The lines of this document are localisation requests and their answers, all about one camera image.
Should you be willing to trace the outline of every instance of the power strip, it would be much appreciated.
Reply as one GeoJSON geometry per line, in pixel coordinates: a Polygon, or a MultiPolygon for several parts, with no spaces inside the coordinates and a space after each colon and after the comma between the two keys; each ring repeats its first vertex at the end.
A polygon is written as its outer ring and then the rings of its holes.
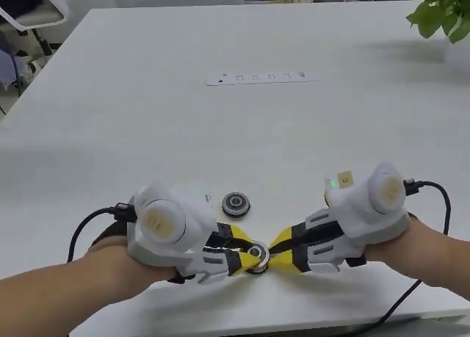
{"type": "Polygon", "coordinates": [[[249,84],[283,84],[287,82],[319,81],[313,73],[280,72],[280,73],[241,73],[221,74],[206,79],[207,86],[249,85],[249,84]]]}

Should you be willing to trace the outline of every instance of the metal bearing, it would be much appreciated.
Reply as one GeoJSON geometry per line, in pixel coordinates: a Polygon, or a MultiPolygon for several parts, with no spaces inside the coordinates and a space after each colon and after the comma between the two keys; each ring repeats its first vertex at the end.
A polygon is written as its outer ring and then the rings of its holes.
{"type": "Polygon", "coordinates": [[[261,262],[252,269],[248,269],[247,273],[251,275],[262,275],[268,270],[268,263],[270,262],[270,249],[265,243],[255,242],[254,245],[248,249],[248,253],[256,256],[261,262]]]}
{"type": "Polygon", "coordinates": [[[231,192],[222,201],[222,210],[230,218],[244,217],[250,208],[250,201],[241,192],[231,192]]]}

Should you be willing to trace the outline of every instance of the green plant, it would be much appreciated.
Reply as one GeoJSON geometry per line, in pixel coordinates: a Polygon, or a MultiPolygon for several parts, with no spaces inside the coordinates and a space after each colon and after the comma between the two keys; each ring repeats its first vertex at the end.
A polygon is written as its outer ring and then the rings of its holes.
{"type": "Polygon", "coordinates": [[[470,32],[470,0],[424,0],[407,19],[424,38],[442,27],[450,42],[456,43],[470,32]]]}

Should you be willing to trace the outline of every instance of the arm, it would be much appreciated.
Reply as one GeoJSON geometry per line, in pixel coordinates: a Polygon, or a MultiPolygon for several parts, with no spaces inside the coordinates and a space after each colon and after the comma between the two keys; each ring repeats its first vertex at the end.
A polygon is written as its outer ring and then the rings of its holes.
{"type": "Polygon", "coordinates": [[[174,277],[131,259],[125,243],[108,238],[77,261],[1,280],[0,336],[65,337],[105,306],[174,277]]]}
{"type": "Polygon", "coordinates": [[[366,258],[470,300],[470,242],[449,238],[416,219],[401,237],[368,246],[366,258]]]}

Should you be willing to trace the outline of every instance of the black bearing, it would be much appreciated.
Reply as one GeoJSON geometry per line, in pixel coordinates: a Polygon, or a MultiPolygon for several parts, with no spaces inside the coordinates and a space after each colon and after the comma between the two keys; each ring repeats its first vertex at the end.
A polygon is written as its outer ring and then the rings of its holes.
{"type": "Polygon", "coordinates": [[[250,201],[241,192],[231,192],[222,201],[222,210],[230,218],[242,218],[250,208],[250,201]]]}

